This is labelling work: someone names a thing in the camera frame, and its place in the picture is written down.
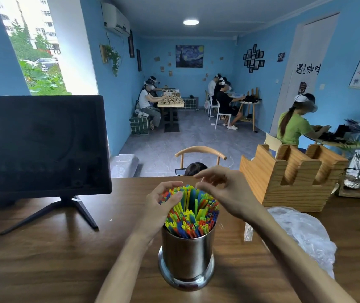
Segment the air conditioner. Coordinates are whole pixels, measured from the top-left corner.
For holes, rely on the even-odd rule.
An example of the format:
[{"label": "air conditioner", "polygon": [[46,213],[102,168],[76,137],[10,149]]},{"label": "air conditioner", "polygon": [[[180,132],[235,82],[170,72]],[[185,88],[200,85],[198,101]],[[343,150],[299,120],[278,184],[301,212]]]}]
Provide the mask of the air conditioner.
[{"label": "air conditioner", "polygon": [[119,36],[129,36],[129,21],[114,5],[102,3],[104,27]]}]

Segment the hanging plant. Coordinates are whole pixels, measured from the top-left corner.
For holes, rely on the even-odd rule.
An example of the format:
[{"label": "hanging plant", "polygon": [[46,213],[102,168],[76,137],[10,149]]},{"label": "hanging plant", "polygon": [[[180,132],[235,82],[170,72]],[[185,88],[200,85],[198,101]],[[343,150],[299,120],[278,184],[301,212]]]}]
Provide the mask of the hanging plant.
[{"label": "hanging plant", "polygon": [[105,45],[104,48],[106,49],[106,56],[108,59],[112,60],[112,74],[114,74],[115,77],[118,75],[118,63],[121,59],[120,54],[117,52],[117,50],[114,50],[111,45]]}]

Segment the monitor stand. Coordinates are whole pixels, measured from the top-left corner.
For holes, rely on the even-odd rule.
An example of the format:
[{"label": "monitor stand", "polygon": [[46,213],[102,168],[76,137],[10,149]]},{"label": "monitor stand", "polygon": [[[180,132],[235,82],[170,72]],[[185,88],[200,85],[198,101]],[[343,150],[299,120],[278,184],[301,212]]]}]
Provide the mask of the monitor stand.
[{"label": "monitor stand", "polygon": [[61,197],[60,201],[52,202],[51,204],[47,205],[43,209],[40,209],[38,212],[32,214],[31,216],[27,217],[26,219],[21,220],[19,223],[11,226],[8,229],[5,229],[4,231],[0,232],[0,236],[6,235],[10,233],[11,231],[28,224],[29,222],[38,219],[45,214],[50,213],[54,209],[60,209],[62,207],[73,207],[76,208],[79,213],[82,215],[82,217],[87,221],[87,223],[94,229],[98,230],[99,227],[97,226],[96,222],[93,220],[92,216],[87,211],[85,205],[82,203],[82,201],[78,197]]}]

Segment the white t-shirt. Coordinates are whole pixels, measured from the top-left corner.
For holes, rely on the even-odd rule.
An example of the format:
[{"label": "white t-shirt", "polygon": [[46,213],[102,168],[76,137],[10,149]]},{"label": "white t-shirt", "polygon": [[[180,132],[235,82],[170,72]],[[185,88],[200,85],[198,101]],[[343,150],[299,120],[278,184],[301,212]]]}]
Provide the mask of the white t-shirt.
[{"label": "white t-shirt", "polygon": [[215,86],[216,86],[216,83],[215,83],[214,80],[209,82],[209,84],[208,84],[208,94],[210,96],[213,96],[213,93],[215,92]]},{"label": "white t-shirt", "polygon": [[148,92],[146,89],[143,89],[139,94],[139,108],[145,108],[150,106],[150,102],[147,100],[146,96],[148,96]]}]

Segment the starry night painting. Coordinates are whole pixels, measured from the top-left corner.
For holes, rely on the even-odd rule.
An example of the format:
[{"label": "starry night painting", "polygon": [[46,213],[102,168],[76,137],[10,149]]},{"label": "starry night painting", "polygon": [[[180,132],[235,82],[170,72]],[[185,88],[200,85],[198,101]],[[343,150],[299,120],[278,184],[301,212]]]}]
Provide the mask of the starry night painting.
[{"label": "starry night painting", "polygon": [[176,45],[177,68],[203,68],[203,45]]}]

